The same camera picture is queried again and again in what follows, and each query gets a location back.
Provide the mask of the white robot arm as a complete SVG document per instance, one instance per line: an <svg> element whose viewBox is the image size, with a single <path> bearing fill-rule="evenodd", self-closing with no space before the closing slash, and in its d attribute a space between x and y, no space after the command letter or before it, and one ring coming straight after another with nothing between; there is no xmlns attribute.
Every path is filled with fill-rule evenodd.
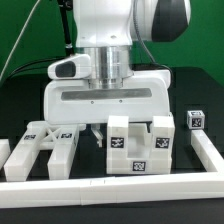
<svg viewBox="0 0 224 224"><path fill-rule="evenodd" d="M73 0L77 53L48 67L44 119L53 125L169 117L171 72L131 66L132 43L171 42L188 27L190 0Z"/></svg>

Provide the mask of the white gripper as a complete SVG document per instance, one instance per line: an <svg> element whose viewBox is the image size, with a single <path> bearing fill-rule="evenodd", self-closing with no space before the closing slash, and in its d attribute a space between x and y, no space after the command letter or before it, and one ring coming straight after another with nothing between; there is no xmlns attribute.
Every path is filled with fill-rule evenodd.
<svg viewBox="0 0 224 224"><path fill-rule="evenodd" d="M44 119L53 125L92 124L99 147L103 146L100 123L111 116L126 116L131 122L148 122L170 114L167 69L131 71L116 78L112 87L92 86L91 59L76 54L48 67L51 82L44 92Z"/></svg>

